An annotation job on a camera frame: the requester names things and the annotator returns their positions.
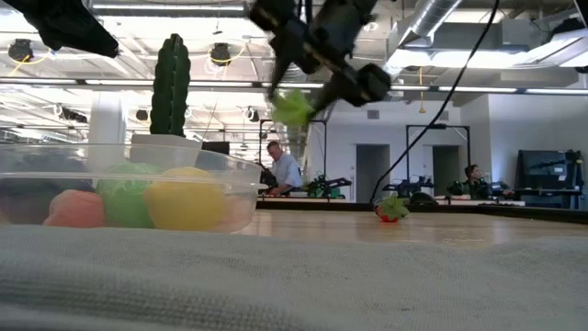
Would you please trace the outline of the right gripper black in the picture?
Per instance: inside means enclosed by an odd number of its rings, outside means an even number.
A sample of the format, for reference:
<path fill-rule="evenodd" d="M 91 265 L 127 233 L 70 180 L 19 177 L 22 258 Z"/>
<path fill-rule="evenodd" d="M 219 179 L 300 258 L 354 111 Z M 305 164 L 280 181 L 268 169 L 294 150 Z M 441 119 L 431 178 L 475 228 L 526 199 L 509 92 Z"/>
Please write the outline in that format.
<path fill-rule="evenodd" d="M 295 14 L 295 0 L 255 0 L 249 19 L 261 30 L 271 32 L 286 25 L 304 27 L 308 37 L 303 44 L 308 58 L 308 74 L 326 67 L 331 79 L 323 85 L 313 109 L 321 112 L 339 99 L 360 107 L 381 101 L 388 95 L 390 76 L 374 63 L 355 69 L 346 59 L 353 55 L 360 30 L 370 22 L 378 0 L 324 0 L 315 17 L 302 21 Z M 267 95 L 273 100 L 277 86 L 295 57 L 295 36 L 281 30 L 270 41 L 275 53 L 271 85 Z"/>

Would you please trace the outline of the red toy strawberry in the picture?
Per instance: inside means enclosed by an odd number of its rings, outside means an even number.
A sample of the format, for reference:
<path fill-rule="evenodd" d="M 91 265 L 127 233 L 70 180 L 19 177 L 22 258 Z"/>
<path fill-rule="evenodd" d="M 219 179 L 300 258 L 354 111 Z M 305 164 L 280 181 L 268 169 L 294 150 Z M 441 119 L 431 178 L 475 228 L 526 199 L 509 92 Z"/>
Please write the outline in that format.
<path fill-rule="evenodd" d="M 406 198 L 392 194 L 385 199 L 378 200 L 374 205 L 374 211 L 383 223 L 397 223 L 409 214 L 406 207 L 408 202 Z"/>

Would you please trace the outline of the clear plastic tupperware container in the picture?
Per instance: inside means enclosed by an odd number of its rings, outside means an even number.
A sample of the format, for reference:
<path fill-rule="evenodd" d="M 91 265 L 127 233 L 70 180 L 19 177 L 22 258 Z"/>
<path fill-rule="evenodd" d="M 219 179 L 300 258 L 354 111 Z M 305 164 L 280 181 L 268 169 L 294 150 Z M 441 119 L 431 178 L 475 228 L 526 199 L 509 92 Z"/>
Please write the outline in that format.
<path fill-rule="evenodd" d="M 252 220 L 261 173 L 190 147 L 0 145 L 0 224 L 230 233 Z"/>

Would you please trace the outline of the yellow toy lemon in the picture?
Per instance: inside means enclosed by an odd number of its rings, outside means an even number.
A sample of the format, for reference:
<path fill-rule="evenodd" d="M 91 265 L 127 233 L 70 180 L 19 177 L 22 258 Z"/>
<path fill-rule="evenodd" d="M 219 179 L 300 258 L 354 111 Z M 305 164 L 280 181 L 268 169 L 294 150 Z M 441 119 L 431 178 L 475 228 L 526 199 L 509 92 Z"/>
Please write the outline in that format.
<path fill-rule="evenodd" d="M 199 182 L 153 182 L 143 198 L 154 227 L 164 230 L 204 231 L 218 225 L 228 211 L 223 185 L 195 167 L 167 170 L 165 176 L 194 177 Z"/>

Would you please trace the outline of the round light green toy fruit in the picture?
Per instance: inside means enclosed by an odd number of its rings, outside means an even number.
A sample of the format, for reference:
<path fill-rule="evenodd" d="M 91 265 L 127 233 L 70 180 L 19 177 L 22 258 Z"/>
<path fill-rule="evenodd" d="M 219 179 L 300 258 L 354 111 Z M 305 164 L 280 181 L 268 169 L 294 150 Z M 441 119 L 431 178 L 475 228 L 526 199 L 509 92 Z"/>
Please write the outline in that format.
<path fill-rule="evenodd" d="M 102 199 L 108 226 L 153 228 L 143 192 L 151 180 L 99 179 L 96 194 Z"/>

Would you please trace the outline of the black ceiling spotlight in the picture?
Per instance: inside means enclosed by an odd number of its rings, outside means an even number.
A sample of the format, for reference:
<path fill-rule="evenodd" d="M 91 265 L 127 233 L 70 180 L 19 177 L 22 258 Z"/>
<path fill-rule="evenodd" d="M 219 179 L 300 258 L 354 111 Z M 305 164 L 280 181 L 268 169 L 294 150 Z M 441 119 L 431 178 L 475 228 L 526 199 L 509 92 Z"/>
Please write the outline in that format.
<path fill-rule="evenodd" d="M 28 63 L 34 58 L 31 40 L 15 39 L 8 47 L 8 56 L 16 62 Z"/>
<path fill-rule="evenodd" d="M 232 61 L 230 45 L 228 43 L 215 43 L 209 57 L 216 66 L 228 66 Z"/>

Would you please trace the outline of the person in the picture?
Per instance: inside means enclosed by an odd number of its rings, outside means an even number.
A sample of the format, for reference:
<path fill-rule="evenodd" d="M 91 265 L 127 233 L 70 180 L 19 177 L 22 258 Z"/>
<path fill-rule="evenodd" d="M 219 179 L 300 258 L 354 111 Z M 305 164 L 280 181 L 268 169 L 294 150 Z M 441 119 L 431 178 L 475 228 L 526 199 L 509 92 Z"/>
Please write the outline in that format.
<path fill-rule="evenodd" d="M 273 159 L 272 174 L 277 180 L 277 186 L 269 191 L 270 196 L 287 196 L 290 191 L 302 187 L 302 177 L 297 160 L 284 152 L 277 141 L 270 142 L 267 152 Z"/>
<path fill-rule="evenodd" d="M 466 180 L 461 183 L 461 187 L 465 195 L 469 195 L 473 200 L 489 200 L 492 197 L 491 186 L 478 165 L 466 166 L 464 173 Z"/>

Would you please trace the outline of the white column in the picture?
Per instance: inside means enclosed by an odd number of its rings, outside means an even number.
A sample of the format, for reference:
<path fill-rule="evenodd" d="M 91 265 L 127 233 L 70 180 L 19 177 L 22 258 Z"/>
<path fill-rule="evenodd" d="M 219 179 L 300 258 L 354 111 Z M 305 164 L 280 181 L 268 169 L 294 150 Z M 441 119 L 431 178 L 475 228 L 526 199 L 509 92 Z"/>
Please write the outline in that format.
<path fill-rule="evenodd" d="M 127 110 L 121 94 L 96 91 L 90 112 L 87 166 L 93 173 L 105 173 L 125 160 Z"/>

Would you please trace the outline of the green and black robot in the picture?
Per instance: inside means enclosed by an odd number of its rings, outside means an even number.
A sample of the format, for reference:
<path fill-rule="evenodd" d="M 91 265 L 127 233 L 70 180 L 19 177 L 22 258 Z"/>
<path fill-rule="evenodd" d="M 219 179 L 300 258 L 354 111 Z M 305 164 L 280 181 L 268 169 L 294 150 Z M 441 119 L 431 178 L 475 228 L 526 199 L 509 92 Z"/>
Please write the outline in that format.
<path fill-rule="evenodd" d="M 306 192 L 310 198 L 344 199 L 341 188 L 351 187 L 352 184 L 351 180 L 344 177 L 327 179 L 325 175 L 318 175 L 306 186 Z"/>

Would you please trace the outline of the tall green cactus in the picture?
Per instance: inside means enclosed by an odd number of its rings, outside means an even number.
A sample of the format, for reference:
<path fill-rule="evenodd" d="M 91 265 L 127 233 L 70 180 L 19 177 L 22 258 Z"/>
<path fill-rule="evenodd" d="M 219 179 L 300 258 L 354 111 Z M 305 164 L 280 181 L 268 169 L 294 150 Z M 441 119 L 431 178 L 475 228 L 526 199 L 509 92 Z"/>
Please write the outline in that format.
<path fill-rule="evenodd" d="M 158 51 L 154 69 L 151 134 L 185 137 L 191 61 L 184 40 L 172 34 Z"/>

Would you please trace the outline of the dark blue robot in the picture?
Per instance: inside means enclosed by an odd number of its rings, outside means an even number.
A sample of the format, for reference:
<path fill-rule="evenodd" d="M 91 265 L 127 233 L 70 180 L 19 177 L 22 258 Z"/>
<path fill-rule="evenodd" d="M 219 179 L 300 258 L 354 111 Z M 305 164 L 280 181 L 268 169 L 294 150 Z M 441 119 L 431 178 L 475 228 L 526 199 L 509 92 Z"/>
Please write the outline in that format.
<path fill-rule="evenodd" d="M 434 183 L 430 177 L 418 177 L 412 182 L 410 179 L 402 179 L 400 182 L 385 185 L 382 190 L 394 192 L 402 198 L 410 198 L 413 194 L 421 192 L 423 188 L 433 188 Z"/>

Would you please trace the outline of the white square plant pot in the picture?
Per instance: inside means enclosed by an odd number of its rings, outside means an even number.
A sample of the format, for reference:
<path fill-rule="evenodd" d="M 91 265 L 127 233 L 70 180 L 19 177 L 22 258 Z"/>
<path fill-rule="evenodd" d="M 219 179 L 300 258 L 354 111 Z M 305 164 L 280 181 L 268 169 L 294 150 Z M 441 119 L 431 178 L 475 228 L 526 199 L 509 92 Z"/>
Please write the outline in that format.
<path fill-rule="evenodd" d="M 205 183 L 203 177 L 176 174 L 176 168 L 194 168 L 201 151 L 201 142 L 191 141 L 175 135 L 136 134 L 131 138 L 129 160 L 133 164 L 147 164 L 157 169 L 154 173 L 133 170 L 128 177 L 132 181 L 170 180 L 172 182 Z"/>

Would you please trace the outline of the long ceiling light bar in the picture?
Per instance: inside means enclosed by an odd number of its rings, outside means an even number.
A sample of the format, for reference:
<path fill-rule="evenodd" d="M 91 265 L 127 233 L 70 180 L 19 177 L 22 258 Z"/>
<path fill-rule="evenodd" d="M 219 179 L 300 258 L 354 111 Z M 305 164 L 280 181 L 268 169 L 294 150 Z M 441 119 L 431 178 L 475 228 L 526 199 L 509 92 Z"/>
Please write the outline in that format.
<path fill-rule="evenodd" d="M 67 78 L 34 78 L 34 77 L 7 77 L 0 76 L 0 86 L 35 86 L 51 88 L 74 89 L 121 89 L 121 90 L 148 90 L 153 87 L 152 80 L 140 79 L 67 79 Z M 268 82 L 250 81 L 210 81 L 193 80 L 188 84 L 190 90 L 230 91 L 252 90 L 261 92 L 271 86 Z M 390 92 L 425 92 L 448 93 L 450 86 L 418 86 L 418 85 L 391 85 Z M 456 93 L 465 94 L 506 94 L 529 96 L 564 96 L 564 97 L 588 97 L 588 88 L 550 88 L 550 87 L 494 87 L 494 86 L 457 86 Z"/>

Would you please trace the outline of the black dome-shaped object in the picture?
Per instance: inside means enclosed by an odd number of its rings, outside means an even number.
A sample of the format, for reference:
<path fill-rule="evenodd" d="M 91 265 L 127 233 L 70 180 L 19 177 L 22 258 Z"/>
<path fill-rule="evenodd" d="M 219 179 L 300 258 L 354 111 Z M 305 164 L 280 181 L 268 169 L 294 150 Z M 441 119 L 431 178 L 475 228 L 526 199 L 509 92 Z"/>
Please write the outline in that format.
<path fill-rule="evenodd" d="M 414 192 L 409 198 L 409 203 L 415 206 L 435 206 L 438 204 L 433 196 L 422 191 Z"/>

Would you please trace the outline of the grey woven cloth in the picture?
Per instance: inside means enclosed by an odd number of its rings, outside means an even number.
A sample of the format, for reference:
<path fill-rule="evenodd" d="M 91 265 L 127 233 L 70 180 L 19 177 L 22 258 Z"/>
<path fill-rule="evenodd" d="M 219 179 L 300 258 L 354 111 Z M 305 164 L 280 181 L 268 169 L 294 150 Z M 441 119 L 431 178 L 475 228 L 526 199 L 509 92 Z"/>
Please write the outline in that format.
<path fill-rule="evenodd" d="M 588 238 L 465 249 L 8 225 L 0 330 L 588 331 Z"/>

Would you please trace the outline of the black monitor screen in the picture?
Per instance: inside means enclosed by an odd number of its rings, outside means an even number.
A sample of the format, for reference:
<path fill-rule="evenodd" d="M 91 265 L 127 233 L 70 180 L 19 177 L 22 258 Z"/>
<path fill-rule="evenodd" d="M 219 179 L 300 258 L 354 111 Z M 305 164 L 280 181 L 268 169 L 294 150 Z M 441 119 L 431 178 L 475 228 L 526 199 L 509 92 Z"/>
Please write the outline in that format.
<path fill-rule="evenodd" d="M 583 188 L 580 151 L 520 150 L 517 156 L 517 189 L 580 190 Z"/>

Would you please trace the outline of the black metal rig frame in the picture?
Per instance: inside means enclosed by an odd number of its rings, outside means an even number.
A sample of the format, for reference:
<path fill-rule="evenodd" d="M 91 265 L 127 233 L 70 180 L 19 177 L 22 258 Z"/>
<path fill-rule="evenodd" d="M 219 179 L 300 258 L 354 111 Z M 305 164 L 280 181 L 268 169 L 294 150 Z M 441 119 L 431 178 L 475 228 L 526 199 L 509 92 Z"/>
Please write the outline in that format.
<path fill-rule="evenodd" d="M 410 129 L 411 128 L 422 128 L 421 131 L 416 135 L 415 138 L 411 137 Z M 434 124 L 408 124 L 405 126 L 405 169 L 406 169 L 406 179 L 409 180 L 411 175 L 411 166 L 410 166 L 410 151 L 411 149 L 418 143 L 418 141 L 426 134 L 428 130 L 448 130 L 451 129 L 455 133 L 458 133 L 458 129 L 464 130 L 466 135 L 463 136 L 463 140 L 466 142 L 466 151 L 467 151 L 467 165 L 471 166 L 471 134 L 470 134 L 470 126 L 464 125 L 447 125 L 444 123 L 434 123 Z"/>
<path fill-rule="evenodd" d="M 326 120 L 310 120 L 306 127 L 301 128 L 287 127 L 284 142 L 279 139 L 270 140 L 267 138 L 271 134 L 280 135 L 280 131 L 276 129 L 275 122 L 269 119 L 259 121 L 257 163 L 262 167 L 261 183 L 268 186 L 267 192 L 280 188 L 280 180 L 276 176 L 274 163 L 279 162 L 284 154 L 288 156 L 288 160 L 291 160 L 292 164 L 295 162 L 297 175 L 290 175 L 293 167 L 288 165 L 288 173 L 285 179 L 296 179 L 296 182 L 294 185 L 289 182 L 284 184 L 285 188 L 281 191 L 281 195 L 288 195 L 291 191 L 301 191 L 303 189 L 303 168 L 306 166 L 308 157 L 306 149 L 310 144 L 309 139 L 313 131 L 322 136 L 323 171 L 326 171 Z"/>

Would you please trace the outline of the silver smooth air duct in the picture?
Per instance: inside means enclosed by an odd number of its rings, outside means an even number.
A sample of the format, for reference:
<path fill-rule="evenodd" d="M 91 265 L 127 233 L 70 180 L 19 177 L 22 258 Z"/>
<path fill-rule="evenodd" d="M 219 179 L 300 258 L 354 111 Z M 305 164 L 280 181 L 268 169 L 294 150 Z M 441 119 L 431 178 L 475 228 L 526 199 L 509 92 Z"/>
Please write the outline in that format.
<path fill-rule="evenodd" d="M 435 33 L 462 0 L 393 0 L 384 71 L 392 82 L 403 70 L 432 64 Z"/>

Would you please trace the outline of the black table edge frame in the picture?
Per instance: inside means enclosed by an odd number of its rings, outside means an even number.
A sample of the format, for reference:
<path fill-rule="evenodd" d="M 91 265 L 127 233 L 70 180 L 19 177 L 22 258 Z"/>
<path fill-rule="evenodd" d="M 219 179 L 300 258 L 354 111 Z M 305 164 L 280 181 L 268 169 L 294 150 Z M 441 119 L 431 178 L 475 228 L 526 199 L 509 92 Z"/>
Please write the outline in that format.
<path fill-rule="evenodd" d="M 291 211 L 374 211 L 374 207 L 367 203 L 350 202 L 296 202 L 286 199 L 259 200 L 256 208 L 261 210 L 291 210 Z M 502 216 L 528 220 L 575 223 L 588 225 L 588 211 L 546 209 L 532 207 L 515 207 L 495 204 L 482 205 L 409 205 L 410 213 L 469 213 L 491 216 Z"/>

